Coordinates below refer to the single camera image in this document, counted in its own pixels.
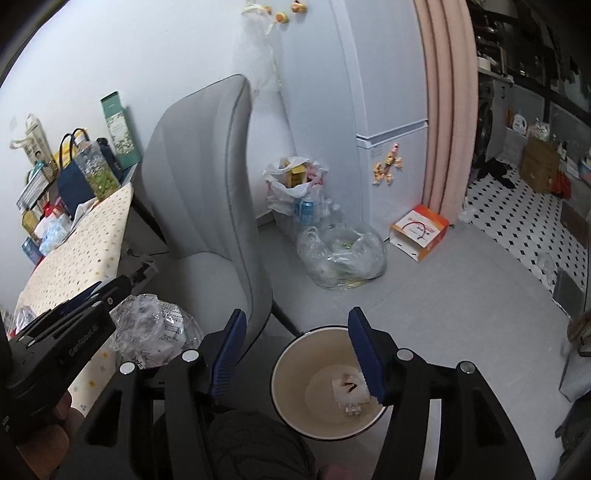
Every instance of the black cloth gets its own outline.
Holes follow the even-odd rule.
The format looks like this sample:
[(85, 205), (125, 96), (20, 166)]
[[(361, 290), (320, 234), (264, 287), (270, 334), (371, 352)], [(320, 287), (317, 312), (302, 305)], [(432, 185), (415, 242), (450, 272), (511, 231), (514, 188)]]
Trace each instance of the black cloth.
[(591, 430), (591, 392), (574, 402), (563, 424), (555, 432), (556, 438), (562, 439), (564, 448), (560, 456), (560, 467), (579, 447), (585, 436), (589, 434), (589, 430)]
[(515, 184), (509, 179), (504, 178), (510, 168), (511, 167), (506, 163), (500, 162), (495, 157), (493, 157), (480, 168), (476, 179), (483, 179), (488, 174), (490, 174), (491, 177), (500, 182), (501, 185), (513, 190), (515, 188)]
[(239, 410), (215, 418), (207, 430), (212, 466), (222, 480), (311, 480), (314, 455), (285, 425)]

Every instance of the metal screw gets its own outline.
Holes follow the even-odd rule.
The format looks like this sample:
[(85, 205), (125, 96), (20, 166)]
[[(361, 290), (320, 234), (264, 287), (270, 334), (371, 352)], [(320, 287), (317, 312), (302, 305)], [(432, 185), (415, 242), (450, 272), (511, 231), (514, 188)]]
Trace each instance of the metal screw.
[(129, 375), (134, 370), (135, 363), (133, 362), (125, 362), (123, 365), (119, 367), (119, 371), (124, 375)]
[(194, 362), (197, 358), (199, 358), (199, 352), (196, 350), (187, 350), (183, 352), (183, 360), (186, 362)]
[(460, 370), (465, 374), (472, 374), (476, 371), (476, 367), (472, 362), (462, 362), (460, 364)]
[(410, 362), (414, 358), (414, 354), (407, 348), (401, 348), (396, 356), (405, 362)]

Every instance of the white wall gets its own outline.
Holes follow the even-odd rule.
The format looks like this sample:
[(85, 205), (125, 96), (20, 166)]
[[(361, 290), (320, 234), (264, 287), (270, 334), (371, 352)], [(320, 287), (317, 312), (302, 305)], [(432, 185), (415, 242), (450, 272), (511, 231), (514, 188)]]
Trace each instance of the white wall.
[[(235, 73), (234, 39), (244, 4), (70, 0), (36, 33), (0, 87), (0, 304), (14, 307), (32, 270), (21, 251), (26, 234), (14, 206), (30, 165), (22, 150), (8, 149), (11, 120), (18, 120), (13, 133), (18, 137), (27, 115), (37, 115), (53, 150), (75, 127), (109, 138), (100, 99), (118, 90), (144, 151), (171, 104)], [(294, 153), (281, 97), (262, 94), (255, 101), (248, 145), (257, 215), (267, 211), (262, 169)]]

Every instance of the pink curtain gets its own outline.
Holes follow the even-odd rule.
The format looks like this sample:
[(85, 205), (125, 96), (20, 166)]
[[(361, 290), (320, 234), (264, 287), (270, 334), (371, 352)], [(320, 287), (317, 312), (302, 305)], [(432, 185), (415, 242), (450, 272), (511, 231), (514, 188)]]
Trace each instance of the pink curtain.
[(466, 0), (415, 0), (427, 69), (423, 203), (450, 223), (466, 194), (478, 117), (478, 62)]

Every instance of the blue can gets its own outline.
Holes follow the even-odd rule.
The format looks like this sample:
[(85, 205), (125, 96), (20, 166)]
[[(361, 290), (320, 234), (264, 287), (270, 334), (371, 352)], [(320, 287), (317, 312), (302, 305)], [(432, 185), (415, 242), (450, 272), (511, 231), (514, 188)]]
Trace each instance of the blue can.
[(304, 226), (314, 223), (314, 202), (302, 201), (300, 204), (300, 223)]

